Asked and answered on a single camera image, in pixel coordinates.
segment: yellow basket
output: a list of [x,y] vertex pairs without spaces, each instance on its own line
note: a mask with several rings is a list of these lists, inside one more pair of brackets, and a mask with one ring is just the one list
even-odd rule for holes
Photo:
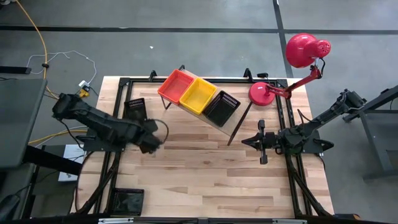
[[211,101],[217,87],[197,78],[180,98],[180,103],[188,110],[199,115]]

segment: black mesh tray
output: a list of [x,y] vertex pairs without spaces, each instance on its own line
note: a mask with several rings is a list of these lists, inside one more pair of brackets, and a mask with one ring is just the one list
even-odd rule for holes
[[240,104],[241,102],[239,102],[237,99],[221,90],[205,108],[203,114],[211,122],[215,123],[219,127],[222,127]]
[[112,189],[109,214],[114,216],[141,216],[144,189]]
[[145,99],[139,98],[124,102],[123,118],[139,121],[146,120],[147,110],[145,107]]

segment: red basket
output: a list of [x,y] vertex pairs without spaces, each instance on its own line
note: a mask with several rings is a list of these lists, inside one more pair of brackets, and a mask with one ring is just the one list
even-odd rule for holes
[[157,90],[158,94],[179,105],[180,98],[193,82],[193,77],[175,69]]

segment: gray floor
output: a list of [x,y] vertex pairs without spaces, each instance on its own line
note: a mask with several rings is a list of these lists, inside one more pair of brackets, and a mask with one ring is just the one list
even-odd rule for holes
[[[276,29],[272,0],[25,0],[39,26],[102,26],[162,28]],[[285,29],[398,29],[395,0],[279,0]],[[16,5],[0,11],[0,24],[27,25]],[[0,31],[0,63],[24,66],[32,54],[42,54],[35,32]],[[240,77],[246,67],[270,77],[286,77],[278,34],[170,33],[170,32],[43,32],[49,52],[77,50],[94,60],[99,90],[105,75],[169,74],[184,64],[197,75]],[[324,77],[307,85],[313,115],[326,110],[348,88],[372,99],[398,83],[398,35],[317,35],[332,44]],[[32,61],[34,71],[42,60]],[[92,64],[71,54],[51,61],[49,87],[57,93],[75,92],[81,80],[93,74]],[[307,69],[293,68],[302,78]],[[29,78],[40,77],[29,75]],[[95,105],[95,96],[88,103]],[[32,139],[63,130],[50,117],[54,101],[45,98]],[[69,122],[70,126],[78,123]],[[320,130],[335,143],[325,153],[326,175],[336,213],[357,213],[365,220],[398,222],[398,180],[365,183],[364,174],[379,170],[359,120],[336,119]],[[49,144],[73,144],[62,136]]]

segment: wooden tabletop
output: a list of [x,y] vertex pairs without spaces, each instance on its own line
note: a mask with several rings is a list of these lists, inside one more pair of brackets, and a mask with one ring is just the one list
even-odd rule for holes
[[[97,108],[112,114],[120,77],[104,77]],[[289,84],[298,79],[288,79]],[[249,103],[250,84],[217,84],[240,102]],[[277,105],[253,105],[234,141],[179,107],[164,110],[157,94],[160,83],[134,83],[132,99],[144,97],[148,118],[165,121],[169,138],[153,155],[141,154],[133,145],[122,154],[116,187],[144,189],[143,217],[240,217],[292,218],[292,199],[283,156],[268,150],[268,164],[260,165],[260,153],[241,144],[242,139],[257,133],[257,122],[264,119],[266,131],[277,132]],[[291,98],[295,122],[300,123],[297,109],[311,118],[305,87]],[[285,100],[282,100],[287,114]],[[95,152],[85,164],[78,183],[78,207],[93,193],[100,179],[103,152]],[[303,154],[307,184],[324,208],[333,213],[323,164],[314,155]],[[301,190],[300,208],[304,212]],[[106,206],[104,191],[101,210]]]

